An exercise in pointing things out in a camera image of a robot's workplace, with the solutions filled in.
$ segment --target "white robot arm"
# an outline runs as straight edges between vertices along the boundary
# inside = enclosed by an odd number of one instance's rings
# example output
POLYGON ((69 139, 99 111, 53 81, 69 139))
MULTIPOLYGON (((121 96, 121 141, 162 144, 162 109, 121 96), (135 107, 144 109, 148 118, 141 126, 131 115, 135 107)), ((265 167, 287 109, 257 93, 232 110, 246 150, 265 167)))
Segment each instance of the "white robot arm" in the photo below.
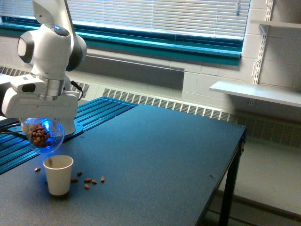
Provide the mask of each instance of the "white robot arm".
POLYGON ((32 65, 31 74, 14 77, 4 96, 2 112, 8 118, 51 118, 65 134, 75 131, 79 92, 63 90, 65 71, 85 58, 87 46, 72 24, 66 0, 33 0, 38 30, 24 33, 18 55, 32 65))

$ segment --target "clear plastic container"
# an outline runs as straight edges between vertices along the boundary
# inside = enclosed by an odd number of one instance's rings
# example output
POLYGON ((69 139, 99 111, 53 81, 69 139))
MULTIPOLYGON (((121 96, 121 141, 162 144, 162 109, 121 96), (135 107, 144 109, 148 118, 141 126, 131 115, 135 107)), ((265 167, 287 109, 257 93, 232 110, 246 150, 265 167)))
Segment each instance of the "clear plastic container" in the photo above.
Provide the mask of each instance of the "clear plastic container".
POLYGON ((57 149, 64 140, 64 129, 60 123, 46 118, 30 118, 21 122, 33 150, 49 153, 57 149))

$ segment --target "white paper cup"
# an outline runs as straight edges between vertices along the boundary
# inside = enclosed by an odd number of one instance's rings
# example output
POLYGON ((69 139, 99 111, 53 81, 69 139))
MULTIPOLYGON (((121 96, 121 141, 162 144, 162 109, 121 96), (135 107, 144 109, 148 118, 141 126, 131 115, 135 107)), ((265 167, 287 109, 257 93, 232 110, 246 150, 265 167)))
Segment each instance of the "white paper cup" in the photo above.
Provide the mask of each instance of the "white paper cup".
POLYGON ((73 159, 67 155, 55 155, 43 162, 50 194, 63 195, 69 191, 72 164, 73 159))

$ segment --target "wall shelf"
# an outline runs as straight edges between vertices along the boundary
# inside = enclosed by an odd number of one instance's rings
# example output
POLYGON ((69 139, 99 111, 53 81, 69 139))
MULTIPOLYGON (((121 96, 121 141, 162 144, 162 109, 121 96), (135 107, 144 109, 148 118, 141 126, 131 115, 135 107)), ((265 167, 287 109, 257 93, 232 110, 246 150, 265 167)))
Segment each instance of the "wall shelf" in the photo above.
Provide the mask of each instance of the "wall shelf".
POLYGON ((284 23, 284 22, 274 22, 274 21, 264 21, 264 20, 251 20, 252 24, 260 24, 264 26, 272 26, 272 27, 283 27, 283 28, 295 28, 301 29, 301 24, 292 24, 292 23, 284 23))
POLYGON ((248 97, 278 104, 301 107, 301 91, 255 85, 240 81, 218 81, 209 88, 211 91, 231 94, 240 97, 248 97))

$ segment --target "black metal table leg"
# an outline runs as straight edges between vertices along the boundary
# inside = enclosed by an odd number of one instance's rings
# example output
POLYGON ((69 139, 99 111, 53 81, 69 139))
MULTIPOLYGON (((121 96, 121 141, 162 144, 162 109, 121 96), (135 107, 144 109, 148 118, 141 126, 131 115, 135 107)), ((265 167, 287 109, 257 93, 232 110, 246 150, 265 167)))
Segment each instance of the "black metal table leg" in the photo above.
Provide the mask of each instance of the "black metal table leg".
POLYGON ((219 219, 219 226, 228 225, 232 198, 233 198, 234 188, 236 183, 236 177, 238 173, 238 166, 239 166, 240 156, 243 150, 243 145, 244 145, 244 139, 240 141, 240 144, 238 146, 238 151, 236 152, 234 159, 228 169, 226 186, 225 186, 224 196, 222 199, 222 209, 221 209, 221 215, 219 219))

